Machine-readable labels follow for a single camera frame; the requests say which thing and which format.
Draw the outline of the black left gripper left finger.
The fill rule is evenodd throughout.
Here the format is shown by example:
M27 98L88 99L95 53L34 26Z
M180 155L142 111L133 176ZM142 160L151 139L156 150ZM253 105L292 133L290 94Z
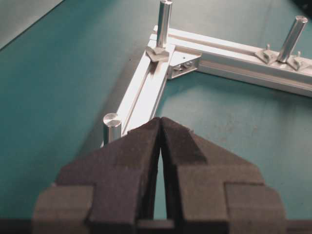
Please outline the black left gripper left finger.
M63 166L33 217L133 226L154 215L160 118Z

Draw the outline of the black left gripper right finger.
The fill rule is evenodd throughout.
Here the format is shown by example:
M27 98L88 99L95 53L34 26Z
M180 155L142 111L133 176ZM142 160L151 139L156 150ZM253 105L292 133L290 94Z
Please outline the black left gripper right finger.
M163 117L168 217L177 228L285 228L279 194L259 168Z

